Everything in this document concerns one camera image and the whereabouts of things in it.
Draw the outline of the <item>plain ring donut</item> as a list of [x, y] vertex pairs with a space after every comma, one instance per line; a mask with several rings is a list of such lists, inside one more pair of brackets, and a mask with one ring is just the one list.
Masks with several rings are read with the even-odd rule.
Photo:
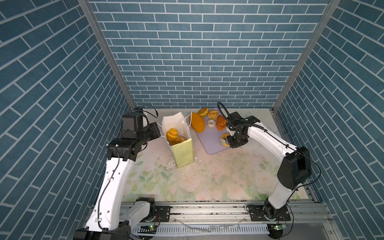
[[227, 137], [230, 136], [229, 133], [224, 133], [220, 136], [220, 143], [224, 146], [224, 147], [229, 147], [229, 143], [228, 143], [228, 140], [227, 140]]

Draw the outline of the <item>orange egg tart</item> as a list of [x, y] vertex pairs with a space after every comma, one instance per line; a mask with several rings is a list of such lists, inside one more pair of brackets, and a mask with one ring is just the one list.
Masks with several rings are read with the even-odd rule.
[[170, 130], [168, 130], [166, 137], [167, 140], [170, 142], [176, 141], [179, 137], [178, 130], [175, 128], [171, 128]]

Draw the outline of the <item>brown croissant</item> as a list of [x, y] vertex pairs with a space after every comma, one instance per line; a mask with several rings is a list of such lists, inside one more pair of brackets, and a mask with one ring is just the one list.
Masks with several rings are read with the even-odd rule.
[[223, 131], [227, 127], [227, 119], [224, 118], [222, 115], [219, 115], [217, 120], [216, 120], [216, 127], [218, 131]]

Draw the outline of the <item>green floral paper bag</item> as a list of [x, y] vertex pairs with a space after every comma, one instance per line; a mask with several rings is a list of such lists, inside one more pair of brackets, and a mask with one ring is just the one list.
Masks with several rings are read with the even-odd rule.
[[[167, 144], [173, 154], [177, 168], [183, 168], [194, 162], [193, 140], [191, 135], [190, 121], [183, 115], [182, 112], [174, 113], [169, 116], [164, 116], [162, 123], [158, 124], [162, 130], [162, 136], [166, 139]], [[184, 137], [185, 141], [177, 145], [170, 146], [170, 141], [167, 140], [166, 134], [168, 130], [175, 128], [178, 130], [179, 137]]]

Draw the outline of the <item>white chocolate drizzle donut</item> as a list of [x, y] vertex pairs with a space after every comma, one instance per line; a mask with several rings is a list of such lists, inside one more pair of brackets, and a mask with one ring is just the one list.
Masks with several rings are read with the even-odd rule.
[[209, 128], [213, 128], [216, 126], [217, 124], [217, 121], [215, 119], [208, 119], [207, 122], [206, 122], [207, 126]]

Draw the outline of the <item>long oval orange bread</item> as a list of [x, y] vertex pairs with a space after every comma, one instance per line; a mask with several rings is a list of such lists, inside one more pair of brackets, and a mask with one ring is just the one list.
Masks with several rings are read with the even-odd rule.
[[194, 112], [191, 114], [191, 125], [197, 133], [202, 133], [205, 130], [205, 121], [203, 117]]

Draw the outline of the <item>large orange loaf chunk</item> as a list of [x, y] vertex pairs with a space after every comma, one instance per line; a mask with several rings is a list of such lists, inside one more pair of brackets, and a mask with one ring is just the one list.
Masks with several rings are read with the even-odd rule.
[[185, 141], [184, 137], [178, 137], [176, 140], [170, 142], [170, 146], [177, 145]]

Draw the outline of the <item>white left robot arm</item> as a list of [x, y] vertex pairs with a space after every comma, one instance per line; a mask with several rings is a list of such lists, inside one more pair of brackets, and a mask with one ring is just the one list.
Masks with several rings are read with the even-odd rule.
[[138, 198], [120, 220], [124, 188], [143, 145], [161, 136], [157, 123], [145, 127], [127, 126], [121, 136], [107, 146], [106, 172], [95, 207], [84, 228], [76, 230], [75, 240], [130, 240], [131, 231], [143, 220], [156, 216], [153, 198]]

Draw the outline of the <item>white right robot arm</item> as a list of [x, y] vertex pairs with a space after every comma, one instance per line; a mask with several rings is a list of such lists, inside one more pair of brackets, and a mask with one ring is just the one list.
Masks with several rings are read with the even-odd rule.
[[285, 212], [288, 200], [294, 192], [312, 175], [310, 152], [298, 148], [268, 130], [254, 116], [242, 118], [237, 112], [227, 116], [226, 137], [231, 148], [239, 148], [249, 142], [249, 138], [262, 144], [280, 163], [277, 173], [278, 183], [265, 200], [265, 218], [274, 221]]

